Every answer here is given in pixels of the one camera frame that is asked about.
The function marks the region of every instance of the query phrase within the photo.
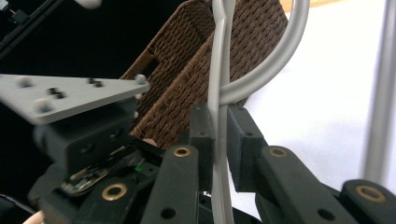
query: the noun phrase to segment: brown wicker basket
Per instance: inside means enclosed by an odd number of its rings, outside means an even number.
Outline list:
[[[288,21],[277,0],[239,0],[233,17],[231,80],[261,63]],[[168,148],[189,127],[189,108],[206,101],[215,23],[209,7],[190,0],[179,6],[121,77],[148,77],[150,90],[138,102],[132,134]]]

